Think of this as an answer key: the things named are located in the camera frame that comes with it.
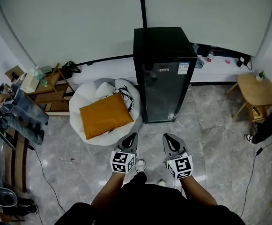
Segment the orange pillow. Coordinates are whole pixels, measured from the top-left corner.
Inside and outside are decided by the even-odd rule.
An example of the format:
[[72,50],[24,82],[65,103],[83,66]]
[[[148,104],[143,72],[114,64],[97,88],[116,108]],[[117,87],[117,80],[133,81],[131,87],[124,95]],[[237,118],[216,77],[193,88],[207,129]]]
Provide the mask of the orange pillow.
[[87,140],[133,122],[120,92],[81,107],[80,112]]

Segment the wooden stool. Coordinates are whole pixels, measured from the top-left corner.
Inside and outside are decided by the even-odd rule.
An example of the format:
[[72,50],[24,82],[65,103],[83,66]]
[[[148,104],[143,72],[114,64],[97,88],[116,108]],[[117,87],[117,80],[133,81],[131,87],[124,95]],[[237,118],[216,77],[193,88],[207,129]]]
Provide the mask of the wooden stool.
[[264,78],[261,82],[256,80],[253,74],[238,75],[238,82],[232,86],[225,94],[228,94],[236,86],[239,86],[240,91],[245,99],[244,104],[233,115],[235,118],[244,107],[248,107],[250,121],[260,121],[267,117],[266,109],[272,106],[272,83],[269,79]]

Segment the white sneaker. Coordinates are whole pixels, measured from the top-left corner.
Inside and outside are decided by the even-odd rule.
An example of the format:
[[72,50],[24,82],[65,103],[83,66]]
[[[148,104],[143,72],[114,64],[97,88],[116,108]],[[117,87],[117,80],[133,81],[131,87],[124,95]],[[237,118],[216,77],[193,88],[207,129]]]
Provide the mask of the white sneaker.
[[166,181],[164,179],[161,179],[157,182],[157,185],[165,187],[167,185]]
[[139,159],[137,161],[137,164],[136,164],[136,171],[137,171],[137,173],[139,173],[139,172],[145,172],[145,169],[146,169],[145,161],[143,159]]
[[249,134],[244,134],[244,140],[250,144],[254,144],[252,142],[252,139],[253,139],[253,135],[249,135]]

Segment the glass fridge door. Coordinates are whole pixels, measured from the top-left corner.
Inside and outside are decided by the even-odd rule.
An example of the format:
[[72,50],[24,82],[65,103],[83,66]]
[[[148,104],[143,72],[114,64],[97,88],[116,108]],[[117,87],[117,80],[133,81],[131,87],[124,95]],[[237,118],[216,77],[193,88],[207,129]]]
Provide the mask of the glass fridge door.
[[142,64],[148,122],[172,121],[182,94],[186,71],[179,62]]

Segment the black pole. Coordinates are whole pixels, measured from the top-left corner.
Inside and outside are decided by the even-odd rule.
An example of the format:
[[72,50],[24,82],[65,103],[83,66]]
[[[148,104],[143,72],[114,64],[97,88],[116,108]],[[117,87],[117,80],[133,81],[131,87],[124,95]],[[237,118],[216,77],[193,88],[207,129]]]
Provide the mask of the black pole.
[[147,28],[145,0],[140,0],[140,2],[141,2],[143,28]]

